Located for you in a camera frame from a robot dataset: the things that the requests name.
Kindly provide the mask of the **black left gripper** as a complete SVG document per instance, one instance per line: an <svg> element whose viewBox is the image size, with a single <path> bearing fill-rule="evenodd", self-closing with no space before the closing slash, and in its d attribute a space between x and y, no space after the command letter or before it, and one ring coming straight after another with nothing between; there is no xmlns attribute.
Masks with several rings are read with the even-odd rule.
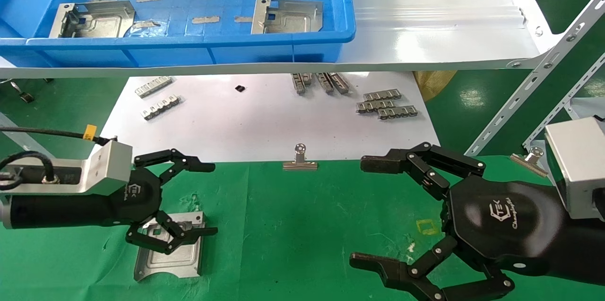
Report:
<svg viewBox="0 0 605 301"><path fill-rule="evenodd" d="M172 163L172 166L160 176L146 169L161 163ZM134 167L136 169L130 172L130 181L108 196L11 196L9 228L131 225L125 235L127 243L166 255L182 245L195 244L201 237L217 234L216 227L185 230L164 211L159 211L162 185L182 171L214 172L216 164L203 163L196 156L186 156L179 150L169 149L135 156ZM153 217L172 236L170 241L138 231L143 223Z"/></svg>

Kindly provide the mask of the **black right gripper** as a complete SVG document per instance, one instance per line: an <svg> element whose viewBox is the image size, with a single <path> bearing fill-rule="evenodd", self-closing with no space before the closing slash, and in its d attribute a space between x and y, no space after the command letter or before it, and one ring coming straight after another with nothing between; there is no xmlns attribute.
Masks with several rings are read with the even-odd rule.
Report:
<svg viewBox="0 0 605 301"><path fill-rule="evenodd" d="M445 236L412 264L350 254L352 268L377 273L385 288L407 292L418 301L494 301L516 287L499 269L604 284L604 222L571 218L554 187L487 181L481 178L483 162L428 142L391 149L385 156L363 156L360 168L406 173L435 200L447 200L445 231L458 239ZM449 189L449 181L435 168L463 180ZM445 288L433 284L428 275L455 249L486 278Z"/></svg>

